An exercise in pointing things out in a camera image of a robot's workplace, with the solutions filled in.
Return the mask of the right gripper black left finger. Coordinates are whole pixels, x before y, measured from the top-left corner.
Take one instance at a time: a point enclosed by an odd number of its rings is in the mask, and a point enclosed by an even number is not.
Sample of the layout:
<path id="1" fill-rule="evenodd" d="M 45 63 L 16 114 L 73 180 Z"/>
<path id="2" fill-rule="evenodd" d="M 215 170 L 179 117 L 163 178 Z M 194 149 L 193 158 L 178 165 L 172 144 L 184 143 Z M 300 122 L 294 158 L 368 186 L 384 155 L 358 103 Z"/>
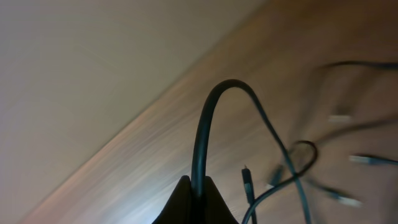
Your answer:
<path id="1" fill-rule="evenodd" d="M 164 208 L 152 224 L 187 224 L 192 205 L 191 182 L 183 175 L 174 188 Z"/>

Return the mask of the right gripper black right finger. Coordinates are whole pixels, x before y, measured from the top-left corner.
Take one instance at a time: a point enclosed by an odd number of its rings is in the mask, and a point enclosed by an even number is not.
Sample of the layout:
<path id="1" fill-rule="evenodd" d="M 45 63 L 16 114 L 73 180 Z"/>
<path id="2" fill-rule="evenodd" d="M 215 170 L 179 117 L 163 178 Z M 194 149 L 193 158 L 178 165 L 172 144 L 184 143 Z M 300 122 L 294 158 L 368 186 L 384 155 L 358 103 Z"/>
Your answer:
<path id="1" fill-rule="evenodd" d="M 205 224 L 238 224 L 211 177 L 205 177 Z"/>

